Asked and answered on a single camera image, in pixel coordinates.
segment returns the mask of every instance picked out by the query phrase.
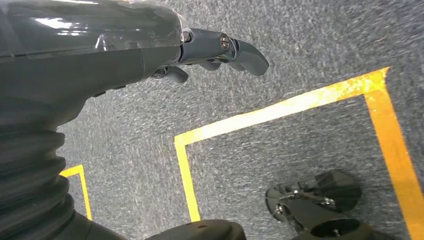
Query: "gray carpet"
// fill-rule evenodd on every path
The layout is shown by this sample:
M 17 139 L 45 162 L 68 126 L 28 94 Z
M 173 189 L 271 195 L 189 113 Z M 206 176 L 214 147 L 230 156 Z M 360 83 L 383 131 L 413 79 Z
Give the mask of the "gray carpet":
M 185 84 L 149 79 L 89 99 L 59 128 L 66 144 L 58 154 L 68 167 L 83 164 L 96 222 L 134 240 L 189 222 L 174 136 L 387 66 L 387 88 L 424 186 L 422 1 L 167 2 L 190 27 L 254 44 L 271 66 L 262 77 L 185 67 Z M 187 153 L 201 216 L 237 221 L 249 240 L 294 236 L 268 215 L 268 187 L 333 168 L 363 183 L 352 216 L 409 239 L 363 97 L 194 143 Z M 83 212 L 78 178 L 71 183 Z

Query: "robotic arm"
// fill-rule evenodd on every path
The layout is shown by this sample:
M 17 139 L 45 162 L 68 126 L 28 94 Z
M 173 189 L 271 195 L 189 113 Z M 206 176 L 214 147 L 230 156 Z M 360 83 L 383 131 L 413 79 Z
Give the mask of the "robotic arm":
M 75 212 L 56 156 L 57 126 L 86 100 L 149 77 L 184 82 L 179 65 L 222 63 L 253 75 L 268 62 L 252 45 L 221 32 L 182 27 L 156 1 L 0 2 L 0 240 L 122 240 Z M 212 220 L 161 239 L 245 239 L 240 225 Z

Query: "yellow tape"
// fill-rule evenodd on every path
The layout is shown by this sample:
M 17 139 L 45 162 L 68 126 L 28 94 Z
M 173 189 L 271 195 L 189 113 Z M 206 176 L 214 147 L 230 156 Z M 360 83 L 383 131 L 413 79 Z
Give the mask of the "yellow tape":
M 86 176 L 84 174 L 83 165 L 78 165 L 78 166 L 71 167 L 69 169 L 65 169 L 60 173 L 60 175 L 64 176 L 65 178 L 69 178 L 77 174 L 79 175 L 79 179 L 81 180 L 82 195 L 84 197 L 85 211 L 87 214 L 87 218 L 89 220 L 93 220 L 92 211 L 90 208 L 89 192 L 87 191 Z
M 364 95 L 411 239 L 423 240 L 424 228 L 421 225 L 424 216 L 424 197 L 386 89 L 385 77 L 388 70 L 389 68 L 385 67 L 175 136 L 175 148 L 191 220 L 194 222 L 201 218 L 186 145 Z

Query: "yellow floor marking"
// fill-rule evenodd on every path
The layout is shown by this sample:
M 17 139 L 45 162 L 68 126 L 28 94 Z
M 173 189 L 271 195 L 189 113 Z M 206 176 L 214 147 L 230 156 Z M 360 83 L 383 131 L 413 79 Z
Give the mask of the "yellow floor marking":
M 87 218 L 89 220 L 93 220 L 92 210 L 90 208 L 89 192 L 87 191 L 86 177 L 84 175 L 83 165 L 78 165 L 78 166 L 65 169 L 60 173 L 60 175 L 64 176 L 65 178 L 69 178 L 77 174 L 79 175 L 79 179 L 81 180 L 82 195 L 84 197 L 85 211 L 87 214 Z
M 388 67 L 319 88 L 274 105 L 236 115 L 175 136 L 175 148 L 191 221 L 201 219 L 186 145 L 364 95 L 386 166 L 412 240 L 424 239 L 424 197 L 396 118 L 385 77 Z

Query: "plastic wrap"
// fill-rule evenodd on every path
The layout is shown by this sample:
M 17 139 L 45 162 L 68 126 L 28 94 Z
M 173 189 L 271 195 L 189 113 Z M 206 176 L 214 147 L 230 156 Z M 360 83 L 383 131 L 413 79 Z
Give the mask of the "plastic wrap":
M 182 21 L 151 0 L 0 0 L 0 62 L 179 46 Z

